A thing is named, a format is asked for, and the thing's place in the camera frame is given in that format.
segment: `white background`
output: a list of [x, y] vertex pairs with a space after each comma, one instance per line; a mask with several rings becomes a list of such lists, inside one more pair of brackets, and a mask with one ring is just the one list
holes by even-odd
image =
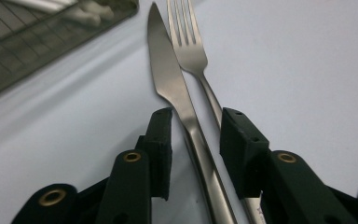
[[[37, 190], [81, 191], [133, 149], [154, 90], [146, 44], [152, 1], [138, 14], [0, 94], [0, 223]], [[157, 1], [167, 22], [166, 2]], [[194, 1], [205, 70], [225, 107], [245, 113], [272, 150], [300, 155], [322, 181], [358, 191], [358, 0]], [[239, 223], [247, 223], [218, 155], [218, 130], [200, 85], [184, 74]], [[177, 117], [172, 187], [153, 201], [153, 223], [207, 223]]]

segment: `fork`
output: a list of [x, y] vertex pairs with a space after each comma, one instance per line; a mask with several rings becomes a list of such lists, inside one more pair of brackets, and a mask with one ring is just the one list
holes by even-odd
[[170, 25], [170, 33], [171, 33], [171, 41], [173, 45], [173, 49], [176, 54], [176, 58], [182, 67], [183, 70], [192, 74], [196, 77], [200, 83], [202, 88], [205, 91], [205, 94], [208, 98], [209, 104], [213, 110], [214, 118], [216, 119], [217, 126], [219, 129], [222, 124], [222, 107], [217, 101], [216, 96], [214, 95], [211, 86], [209, 85], [205, 75], [204, 70], [206, 65], [208, 64], [208, 60], [206, 58], [205, 50], [202, 45], [200, 31], [197, 26], [196, 16], [194, 15], [193, 6], [190, 0], [187, 0], [188, 11], [190, 13], [190, 21], [187, 19], [187, 14], [185, 11], [185, 3], [182, 0], [182, 17], [183, 23], [185, 24], [185, 30], [183, 29], [182, 20], [180, 19], [179, 9], [177, 0], [174, 1], [176, 21], [177, 21], [177, 30], [179, 32], [179, 36], [176, 33], [173, 15], [172, 15], [172, 7], [171, 0], [167, 0], [168, 7], [168, 20]]

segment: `metal grid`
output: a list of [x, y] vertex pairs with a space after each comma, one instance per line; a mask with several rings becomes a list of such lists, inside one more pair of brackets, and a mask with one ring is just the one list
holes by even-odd
[[101, 4], [110, 6], [115, 17], [99, 27], [88, 27], [63, 19], [70, 7], [49, 15], [0, 1], [0, 91], [138, 9], [138, 1], [131, 0], [105, 0]]

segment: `knife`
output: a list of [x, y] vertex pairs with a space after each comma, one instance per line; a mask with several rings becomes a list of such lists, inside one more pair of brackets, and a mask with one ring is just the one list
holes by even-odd
[[201, 130], [156, 3], [153, 3], [149, 12], [147, 42], [156, 91], [174, 107], [182, 122], [187, 148], [199, 175], [210, 220], [213, 224], [235, 224], [237, 220]]

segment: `fork tines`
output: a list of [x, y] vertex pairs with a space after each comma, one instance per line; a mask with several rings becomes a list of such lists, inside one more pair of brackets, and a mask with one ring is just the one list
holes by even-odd
[[176, 24], [173, 21], [171, 1], [172, 0], [167, 0], [167, 7], [172, 44], [182, 46], [201, 43], [200, 32], [197, 26], [196, 16], [194, 15], [191, 0], [187, 0], [187, 4], [185, 4], [184, 0], [181, 0], [181, 3], [179, 3], [181, 4], [180, 7], [177, 3], [178, 0], [173, 0]]

